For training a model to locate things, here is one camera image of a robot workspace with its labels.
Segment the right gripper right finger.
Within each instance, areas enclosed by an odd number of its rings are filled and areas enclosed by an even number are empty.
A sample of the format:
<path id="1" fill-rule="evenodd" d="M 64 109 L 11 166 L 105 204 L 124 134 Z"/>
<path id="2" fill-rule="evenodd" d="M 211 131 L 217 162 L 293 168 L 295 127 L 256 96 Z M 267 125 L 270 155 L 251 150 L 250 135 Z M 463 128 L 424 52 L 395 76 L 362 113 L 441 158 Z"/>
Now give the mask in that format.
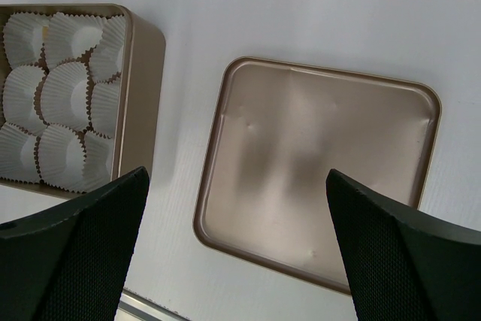
<path id="1" fill-rule="evenodd" d="M 374 192 L 338 170 L 326 195 L 360 320 L 478 320 L 480 233 Z"/>

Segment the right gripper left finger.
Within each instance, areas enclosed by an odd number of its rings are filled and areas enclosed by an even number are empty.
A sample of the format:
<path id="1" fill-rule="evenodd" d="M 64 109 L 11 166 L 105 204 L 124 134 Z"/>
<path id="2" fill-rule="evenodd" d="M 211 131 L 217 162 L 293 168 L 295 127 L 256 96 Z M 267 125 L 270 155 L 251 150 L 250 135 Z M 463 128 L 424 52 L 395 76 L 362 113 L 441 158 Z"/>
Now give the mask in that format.
<path id="1" fill-rule="evenodd" d="M 1 225 L 3 320 L 112 320 L 147 203 L 145 167 Z"/>

